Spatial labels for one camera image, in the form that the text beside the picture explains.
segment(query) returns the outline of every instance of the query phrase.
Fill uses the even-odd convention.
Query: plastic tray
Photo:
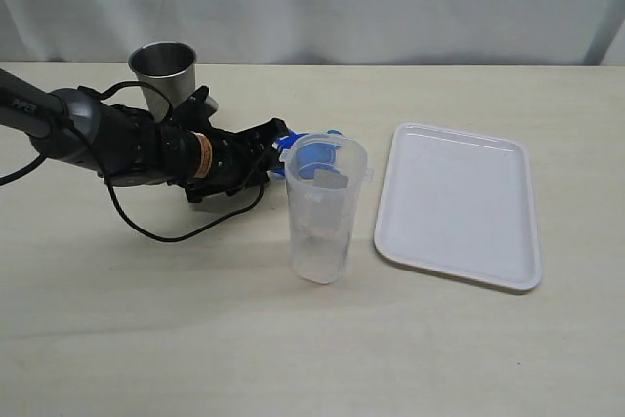
[[[506,139],[401,124],[375,245],[395,263],[531,290],[542,266],[525,150]]]

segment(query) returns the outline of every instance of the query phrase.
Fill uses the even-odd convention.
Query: clear plastic pitcher
[[[331,283],[345,270],[367,153],[336,134],[308,134],[285,158],[291,266],[302,278]]]

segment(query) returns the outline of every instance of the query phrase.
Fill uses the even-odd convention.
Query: white backdrop
[[[0,0],[0,60],[125,61],[177,39],[204,63],[624,64],[625,32],[608,50],[623,12],[624,0]]]

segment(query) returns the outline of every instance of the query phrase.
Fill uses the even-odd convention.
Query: stainless steel cup
[[[183,43],[158,42],[147,44],[130,55],[128,66],[137,79],[160,90],[174,107],[195,91],[195,62],[197,54]],[[165,117],[169,105],[157,93],[142,89],[147,108],[158,122]]]

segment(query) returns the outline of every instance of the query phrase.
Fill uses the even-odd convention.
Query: beige table surface
[[[125,64],[0,63],[52,90]],[[92,173],[46,162],[0,188],[0,415],[625,415],[625,69],[200,66],[238,130],[338,128],[375,170],[350,270],[288,267],[286,194],[178,245],[128,229]],[[138,91],[120,101],[143,103]],[[518,140],[530,152],[543,283],[514,296],[402,271],[373,247],[394,127]],[[29,161],[0,129],[0,172]],[[124,188],[164,234],[207,220],[177,188]]]

